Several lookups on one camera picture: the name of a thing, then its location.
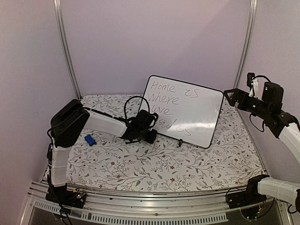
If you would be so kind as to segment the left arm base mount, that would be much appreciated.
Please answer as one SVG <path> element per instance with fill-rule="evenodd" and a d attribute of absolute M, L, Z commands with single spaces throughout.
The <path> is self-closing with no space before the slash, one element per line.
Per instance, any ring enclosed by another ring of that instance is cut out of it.
<path fill-rule="evenodd" d="M 49 187 L 46 200 L 61 205 L 83 209 L 86 201 L 86 192 L 78 188 L 67 190 L 67 186 Z"/>

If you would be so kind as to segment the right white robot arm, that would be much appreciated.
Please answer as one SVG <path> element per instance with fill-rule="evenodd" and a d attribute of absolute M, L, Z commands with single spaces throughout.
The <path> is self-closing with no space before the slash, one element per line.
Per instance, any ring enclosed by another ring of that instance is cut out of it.
<path fill-rule="evenodd" d="M 282 110 L 283 88 L 273 82 L 265 82 L 262 98 L 257 99 L 240 89 L 224 91 L 230 106 L 237 106 L 242 111 L 263 120 L 264 125 L 279 139 L 299 160 L 300 158 L 300 123 L 297 118 Z M 258 175 L 247 182 L 242 200 L 253 204 L 260 196 L 269 195 L 295 206 L 300 210 L 300 186 L 268 175 Z"/>

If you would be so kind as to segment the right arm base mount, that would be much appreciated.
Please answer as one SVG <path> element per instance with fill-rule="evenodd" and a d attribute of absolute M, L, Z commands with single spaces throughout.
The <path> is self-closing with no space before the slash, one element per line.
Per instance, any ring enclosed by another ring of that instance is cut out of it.
<path fill-rule="evenodd" d="M 262 203 L 267 200 L 267 196 L 258 193 L 257 185 L 247 185 L 246 190 L 238 189 L 238 192 L 233 193 L 228 191 L 225 195 L 225 200 L 230 209 L 235 209 Z"/>

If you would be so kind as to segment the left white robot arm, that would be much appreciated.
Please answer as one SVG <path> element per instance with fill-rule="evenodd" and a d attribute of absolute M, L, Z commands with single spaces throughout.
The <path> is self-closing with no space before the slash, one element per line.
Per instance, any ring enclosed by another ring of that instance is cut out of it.
<path fill-rule="evenodd" d="M 68 157 L 82 130 L 90 129 L 107 133 L 128 143 L 145 141 L 153 144 L 157 131 L 154 126 L 158 120 L 157 113 L 149 109 L 140 110 L 136 116 L 115 117 L 105 112 L 84 107 L 78 99 L 71 100 L 51 119 L 47 131 L 51 139 L 47 154 L 50 184 L 54 186 L 51 195 L 59 203 L 66 203 L 70 194 L 63 188 L 66 185 Z"/>

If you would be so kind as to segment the small black-framed whiteboard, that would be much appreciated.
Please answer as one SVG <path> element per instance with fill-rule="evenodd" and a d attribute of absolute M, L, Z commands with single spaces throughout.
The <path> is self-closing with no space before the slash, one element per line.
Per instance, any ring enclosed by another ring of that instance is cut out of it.
<path fill-rule="evenodd" d="M 154 129 L 161 135 L 196 145 L 211 146 L 224 100 L 220 90 L 151 75 L 140 109 L 157 113 Z"/>

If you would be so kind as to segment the blue whiteboard eraser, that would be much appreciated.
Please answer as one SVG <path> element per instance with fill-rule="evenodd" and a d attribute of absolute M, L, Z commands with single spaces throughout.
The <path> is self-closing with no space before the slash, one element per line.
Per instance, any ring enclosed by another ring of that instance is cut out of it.
<path fill-rule="evenodd" d="M 86 135 L 84 137 L 84 139 L 88 143 L 89 146 L 93 146 L 96 144 L 96 141 L 94 140 L 94 138 L 91 135 Z"/>

